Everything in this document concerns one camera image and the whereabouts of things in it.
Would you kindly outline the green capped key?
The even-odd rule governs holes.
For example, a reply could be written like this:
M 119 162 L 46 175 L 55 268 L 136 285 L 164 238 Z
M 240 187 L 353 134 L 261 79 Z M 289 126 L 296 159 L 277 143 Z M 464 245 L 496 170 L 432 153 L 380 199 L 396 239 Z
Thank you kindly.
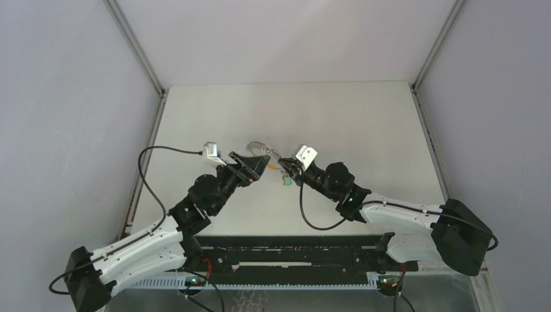
M 292 176 L 288 173 L 282 174 L 282 180 L 283 180 L 284 186 L 291 186 L 293 184 Z

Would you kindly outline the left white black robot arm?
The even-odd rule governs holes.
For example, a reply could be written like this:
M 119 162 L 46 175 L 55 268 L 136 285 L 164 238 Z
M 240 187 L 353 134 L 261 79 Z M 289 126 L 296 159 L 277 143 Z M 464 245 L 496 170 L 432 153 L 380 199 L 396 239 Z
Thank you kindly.
M 184 267 L 197 270 L 203 250 L 196 234 L 210 225 L 239 187 L 260 180 L 270 156 L 231 152 L 216 173 L 197 177 L 188 194 L 149 227 L 102 248 L 70 253 L 63 281 L 77 311 L 97 311 L 112 297 L 155 274 Z

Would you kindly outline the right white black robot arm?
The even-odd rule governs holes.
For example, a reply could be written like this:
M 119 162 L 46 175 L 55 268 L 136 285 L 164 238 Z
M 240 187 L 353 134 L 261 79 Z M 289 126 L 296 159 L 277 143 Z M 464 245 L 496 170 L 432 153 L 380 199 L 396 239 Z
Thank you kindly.
M 338 225 L 386 224 L 406 231 L 392 234 L 376 252 L 383 270 L 410 261 L 442 261 L 458 273 L 477 276 L 487 252 L 499 245 L 490 227 L 460 200 L 424 205 L 388 198 L 356 184 L 343 162 L 325 169 L 290 157 L 278 163 L 301 190 L 308 186 L 337 204 Z

